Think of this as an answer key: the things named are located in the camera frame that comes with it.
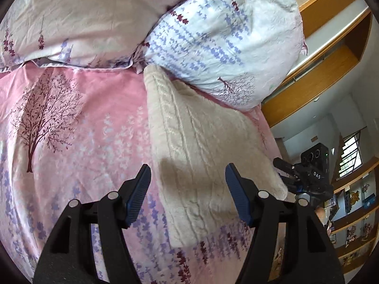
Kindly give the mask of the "person's right hand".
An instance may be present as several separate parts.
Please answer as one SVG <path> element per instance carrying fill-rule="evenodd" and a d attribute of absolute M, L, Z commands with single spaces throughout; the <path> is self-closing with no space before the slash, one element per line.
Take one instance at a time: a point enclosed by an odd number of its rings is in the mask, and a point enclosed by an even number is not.
<path fill-rule="evenodd" d="M 329 221 L 329 218 L 326 214 L 325 209 L 322 207 L 317 207 L 315 210 L 315 213 L 316 213 L 317 217 L 319 218 L 320 222 L 322 223 L 322 225 L 324 226 L 324 228 L 326 229 L 327 234 L 330 235 L 331 234 L 331 222 Z"/>

